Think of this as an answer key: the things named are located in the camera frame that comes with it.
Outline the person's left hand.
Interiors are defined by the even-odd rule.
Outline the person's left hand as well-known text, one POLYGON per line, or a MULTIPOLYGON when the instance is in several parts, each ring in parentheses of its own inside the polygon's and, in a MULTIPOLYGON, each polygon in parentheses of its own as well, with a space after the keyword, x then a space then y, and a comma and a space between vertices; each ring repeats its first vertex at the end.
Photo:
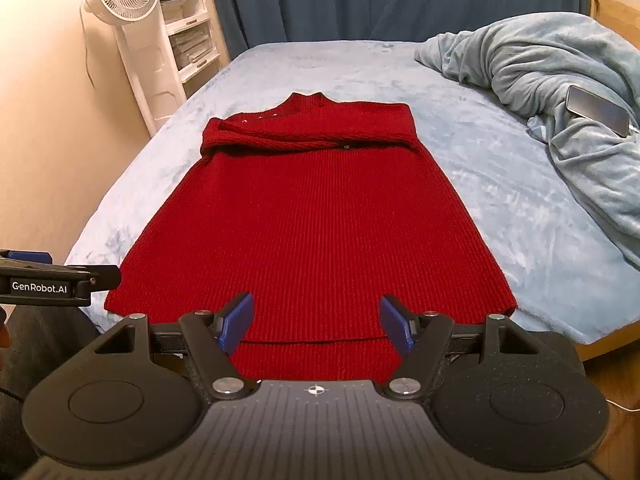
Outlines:
POLYGON ((8 326, 6 326, 6 310, 0 308, 0 348, 6 349, 11 345, 11 336, 9 334, 8 326))

